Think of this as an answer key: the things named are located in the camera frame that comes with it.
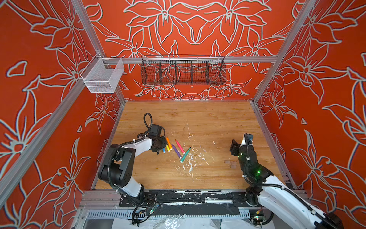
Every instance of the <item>wire basket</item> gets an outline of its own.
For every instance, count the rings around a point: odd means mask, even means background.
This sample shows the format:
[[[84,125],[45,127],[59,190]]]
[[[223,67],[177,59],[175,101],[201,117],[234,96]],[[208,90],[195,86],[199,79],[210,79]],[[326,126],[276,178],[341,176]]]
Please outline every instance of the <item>wire basket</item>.
[[[111,64],[104,64],[99,53],[89,62],[81,77],[86,87],[93,93],[114,93],[124,71],[122,59],[119,58],[115,67]]]
[[[142,56],[144,85],[222,85],[226,83],[223,56]]]

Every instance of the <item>pink marker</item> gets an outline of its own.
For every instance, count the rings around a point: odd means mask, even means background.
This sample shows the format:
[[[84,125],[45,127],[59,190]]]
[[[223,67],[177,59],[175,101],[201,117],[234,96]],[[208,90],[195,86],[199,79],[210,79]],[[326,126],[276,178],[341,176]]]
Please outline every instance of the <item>pink marker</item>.
[[[178,145],[178,147],[179,147],[180,151],[182,152],[182,154],[184,155],[184,154],[185,154],[185,152],[184,152],[184,150],[183,150],[182,146],[179,144],[179,142],[178,142],[177,140],[175,140],[175,142],[177,143],[177,145]]]

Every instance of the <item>yellow marker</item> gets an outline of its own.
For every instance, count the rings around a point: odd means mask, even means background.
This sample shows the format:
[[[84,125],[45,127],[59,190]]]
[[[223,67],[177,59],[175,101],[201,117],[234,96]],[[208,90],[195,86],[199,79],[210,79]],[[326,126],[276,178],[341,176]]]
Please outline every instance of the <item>yellow marker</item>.
[[[170,150],[173,150],[172,144],[170,144],[170,141],[168,138],[167,138],[167,142],[168,142],[168,146],[169,146]]]

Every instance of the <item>wooden tabletop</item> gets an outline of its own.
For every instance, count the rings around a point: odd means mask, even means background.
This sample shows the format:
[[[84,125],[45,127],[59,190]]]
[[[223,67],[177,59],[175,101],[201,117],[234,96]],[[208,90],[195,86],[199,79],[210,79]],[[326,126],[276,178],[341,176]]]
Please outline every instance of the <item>wooden tabletop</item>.
[[[143,115],[165,128],[165,136],[191,151],[180,163],[174,151],[159,155],[146,151],[135,158],[133,177],[146,189],[246,189],[238,158],[230,154],[231,140],[254,136],[258,162],[282,176],[249,102],[159,101],[126,103],[112,143],[121,144],[147,130]],[[98,180],[96,189],[110,189]]]

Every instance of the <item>white mesh basket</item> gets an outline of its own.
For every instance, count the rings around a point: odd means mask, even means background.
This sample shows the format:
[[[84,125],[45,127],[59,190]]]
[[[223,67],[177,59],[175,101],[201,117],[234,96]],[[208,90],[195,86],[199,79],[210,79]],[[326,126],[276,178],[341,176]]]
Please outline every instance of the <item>white mesh basket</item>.
[[[103,59],[97,53],[84,69],[81,77],[90,92],[114,93],[123,74],[124,65],[121,58],[115,64],[115,68],[113,65],[104,64]]]

